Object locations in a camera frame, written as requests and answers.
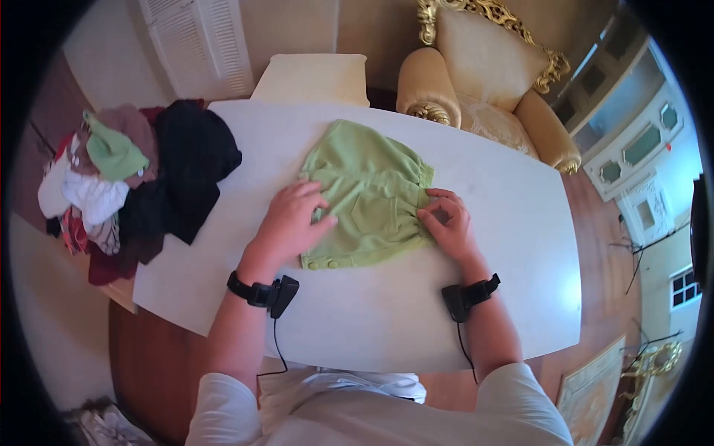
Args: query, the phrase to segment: table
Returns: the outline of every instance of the table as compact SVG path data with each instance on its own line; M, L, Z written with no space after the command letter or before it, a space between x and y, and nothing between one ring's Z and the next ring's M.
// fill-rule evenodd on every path
M370 126L405 143L454 190L473 215L478 243L501 277L501 295L526 358L578 343L580 266L560 174L510 148L407 115L348 106L214 102L243 164L219 183L221 197L193 245L166 236L163 252L140 265L134 302L207 334L229 272L257 231L272 195L296 178L311 146L334 119ZM437 248L368 268L287 274L301 288L277 334L287 360L348 370L435 372L468 368L439 290L458 281ZM272 327L268 354L275 356Z

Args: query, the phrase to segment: green shorts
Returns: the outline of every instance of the green shorts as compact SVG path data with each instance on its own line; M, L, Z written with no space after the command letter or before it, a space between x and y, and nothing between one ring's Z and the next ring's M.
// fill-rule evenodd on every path
M301 255L303 268L346 268L381 262L401 251L433 245L416 216L429 204L434 169L409 147L369 127L337 120L314 146L300 177L321 181L330 203L318 209L337 226Z

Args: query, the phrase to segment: cushion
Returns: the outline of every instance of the cushion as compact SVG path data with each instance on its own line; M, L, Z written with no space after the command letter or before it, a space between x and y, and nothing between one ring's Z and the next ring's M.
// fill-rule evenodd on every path
M461 106L461 130L488 138L540 160L538 152L518 118L502 108L456 94Z
M513 112L548 66L542 49L478 14L439 9L436 19L436 44L456 93Z
M369 107L362 54L276 54L251 99Z

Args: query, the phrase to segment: black garment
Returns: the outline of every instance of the black garment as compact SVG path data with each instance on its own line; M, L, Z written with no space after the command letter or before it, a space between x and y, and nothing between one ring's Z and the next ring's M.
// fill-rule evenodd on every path
M159 176L129 191L119 211L120 242L172 233L190 245L218 200L216 183L240 166L242 155L226 123L195 101L171 104L156 116L154 130Z
M62 227L59 224L59 218L55 217L47 220L45 232L47 232L48 235L58 238L62 234Z

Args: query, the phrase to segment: wooden floor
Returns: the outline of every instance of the wooden floor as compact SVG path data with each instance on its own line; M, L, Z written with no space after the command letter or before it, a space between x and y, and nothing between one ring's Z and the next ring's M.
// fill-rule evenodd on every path
M548 396L558 397L560 379L594 358L623 333L639 343L640 281L632 278L633 257L609 246L627 235L614 202L603 203L584 172L564 176L578 241L583 291L580 343L527 361ZM140 426L169 444L183 444L196 402L198 365L205 338L139 309L130 314L117 304L109 309L111 373L120 406ZM476 385L470 370L421 375L426 403L447 410L472 410Z

